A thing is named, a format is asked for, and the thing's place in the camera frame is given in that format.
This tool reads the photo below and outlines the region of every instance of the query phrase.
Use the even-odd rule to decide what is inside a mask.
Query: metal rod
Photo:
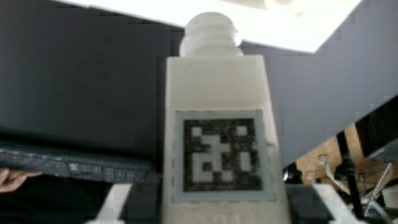
[[[377,187],[374,189],[374,193],[372,193],[372,197],[370,197],[370,201],[368,201],[368,205],[367,205],[365,215],[368,215],[370,205],[372,205],[372,202],[376,200],[376,196],[377,196],[377,193],[379,193],[379,190],[381,190],[379,188],[381,188],[381,185],[383,185],[384,178],[388,176],[392,166],[393,166],[393,163],[388,164],[388,167],[386,167],[386,170],[384,170],[384,173],[383,173],[383,177],[381,177],[379,182],[377,182]]]

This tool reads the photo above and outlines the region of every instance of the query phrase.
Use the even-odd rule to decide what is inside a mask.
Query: gray surface
[[[47,1],[0,4],[0,126],[155,156],[180,29]],[[285,165],[398,93],[397,12],[398,1],[365,0],[317,55],[244,44],[267,59]]]

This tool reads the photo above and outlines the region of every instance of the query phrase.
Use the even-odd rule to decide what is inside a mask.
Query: black surface
[[[313,186],[287,185],[289,203],[294,224],[328,224],[333,218],[328,206]]]
[[[384,148],[384,146],[398,139],[398,97],[392,99],[383,107],[372,112],[372,114],[356,123],[358,134],[361,140],[363,154],[370,157],[372,154]],[[392,148],[392,155],[381,155],[383,158],[395,155]]]
[[[84,224],[97,217],[109,189],[104,182],[29,178],[18,190],[0,194],[0,223]]]

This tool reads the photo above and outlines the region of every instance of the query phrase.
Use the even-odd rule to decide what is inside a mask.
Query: qr-like code
[[[184,122],[184,191],[262,190],[255,119]]]

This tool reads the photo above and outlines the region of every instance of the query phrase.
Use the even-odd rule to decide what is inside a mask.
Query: person's hand
[[[0,193],[13,192],[22,186],[27,178],[40,175],[42,173],[36,172],[0,168]]]

